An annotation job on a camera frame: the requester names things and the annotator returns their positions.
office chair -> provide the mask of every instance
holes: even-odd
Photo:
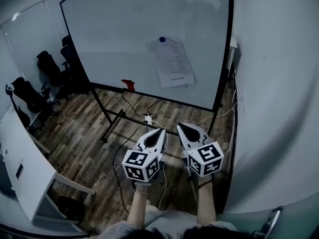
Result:
[[[74,90],[80,93],[89,94],[89,82],[86,78],[83,66],[70,35],[67,35],[62,39],[62,46],[63,48],[61,49],[61,54],[67,61],[64,62],[62,65],[65,66],[65,69],[68,69],[67,64],[69,64],[69,67],[72,70],[72,85],[74,87]]]
[[[72,79],[72,72],[70,70],[60,71],[60,68],[54,62],[52,56],[47,51],[42,51],[38,58],[38,68],[45,73],[52,86],[61,87],[59,93],[57,94],[57,98],[64,96],[66,100],[68,100],[68,94],[70,93],[70,89],[68,84]]]
[[[58,113],[53,110],[55,104],[60,104],[60,101],[47,102],[49,94],[47,89],[42,91],[44,96],[38,93],[29,81],[25,81],[23,77],[17,78],[12,82],[14,86],[13,93],[24,100],[28,106],[28,109],[33,113],[40,113],[38,118],[41,121],[41,125],[44,126],[44,121],[49,115],[58,116]]]

laminate flooring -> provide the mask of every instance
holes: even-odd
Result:
[[[227,83],[222,99],[222,107],[218,115],[231,109],[233,89]],[[135,114],[121,94],[96,89],[105,108],[118,112],[124,109],[126,115],[138,120],[144,120]],[[144,114],[147,108],[156,100],[138,94],[124,93],[124,97],[132,104],[138,114]],[[58,117],[50,117],[41,131],[34,136],[51,150],[46,155],[52,166],[62,175],[86,187],[97,191],[95,196],[77,191],[62,183],[54,182],[48,193],[57,202],[59,196],[71,197],[82,201],[86,206],[86,216],[80,226],[86,231],[101,233],[106,227],[124,220],[127,214],[122,206],[120,190],[112,170],[112,158],[117,149],[133,134],[138,124],[119,119],[108,136],[108,142],[99,140],[108,127],[102,110],[98,106],[92,93],[71,94],[69,100],[61,100],[61,104],[54,108],[59,111]],[[157,114],[156,121],[164,128],[176,131],[178,122],[197,123],[213,113],[184,106],[168,101],[155,104],[150,112]],[[211,119],[207,119],[200,126],[208,130]],[[211,137],[221,146],[225,154],[225,162],[221,171],[215,174],[214,199],[216,209],[222,209],[227,195],[225,182],[228,179],[230,153],[228,151],[233,125],[233,112],[217,118]],[[125,177],[121,162],[126,151],[132,148],[139,137],[149,129],[140,126],[136,134],[119,150],[114,164],[123,190],[126,207],[129,208],[133,200],[132,181]],[[165,162],[167,190],[161,203],[161,210],[181,210],[196,214],[197,204],[193,196],[190,183],[187,182],[188,173],[183,161],[182,147],[177,136],[168,138],[168,150],[162,161]],[[165,179],[162,171],[152,184],[149,200],[158,207],[165,190]]]

whiteboard frame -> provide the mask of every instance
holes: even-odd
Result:
[[[65,1],[66,0],[62,0],[60,2],[60,7],[61,7],[61,10],[62,10],[62,15],[63,15],[63,19],[64,19],[64,22],[65,22],[66,28],[68,30],[68,33],[69,33],[71,39],[72,39],[72,36],[71,36],[70,30],[69,30],[67,21],[65,19],[63,7],[62,7],[63,2],[65,2]],[[163,97],[159,97],[159,96],[149,95],[147,93],[129,91],[126,88],[117,88],[117,87],[113,87],[113,86],[92,83],[92,82],[89,81],[89,78],[87,77],[88,81],[91,84],[91,87],[92,88],[97,87],[97,88],[100,88],[100,89],[110,90],[110,91],[118,92],[118,93],[131,92],[131,93],[135,93],[135,94],[139,94],[139,95],[143,95],[143,96],[148,96],[148,97],[153,97],[153,98],[157,98],[157,99],[162,99],[162,100],[166,100],[166,101],[169,101],[169,102],[173,102],[173,103],[177,103],[177,104],[190,106],[190,107],[194,107],[194,108],[197,108],[197,109],[201,109],[201,110],[217,113],[218,107],[219,107],[219,104],[220,104],[220,101],[222,99],[222,95],[223,95],[223,92],[224,92],[225,83],[227,81],[227,79],[223,79],[222,78],[222,71],[223,71],[223,69],[226,69],[226,66],[227,66],[227,59],[228,59],[228,52],[229,52],[229,48],[230,48],[230,38],[231,38],[231,31],[232,31],[232,22],[233,22],[233,10],[234,10],[234,0],[229,0],[229,5],[228,5],[228,24],[227,24],[227,33],[226,33],[226,43],[225,43],[224,58],[223,58],[221,72],[220,72],[219,84],[218,84],[218,88],[217,88],[217,92],[216,92],[216,96],[215,96],[215,101],[214,101],[214,105],[213,105],[212,109],[208,109],[208,108],[205,108],[205,107],[199,107],[199,106],[192,105],[192,104],[187,104],[187,103],[180,102],[180,101],[177,101],[177,100],[172,100],[172,99],[167,99],[167,98],[163,98]]]

white desk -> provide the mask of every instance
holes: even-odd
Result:
[[[13,107],[7,111],[0,122],[0,142],[12,187],[31,222],[54,179],[95,195],[94,190],[57,173],[36,147]],[[17,178],[20,165],[23,169]]]

paper sheet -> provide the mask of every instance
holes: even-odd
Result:
[[[194,75],[180,42],[168,37],[147,43],[147,48],[156,61],[162,87],[193,84]]]

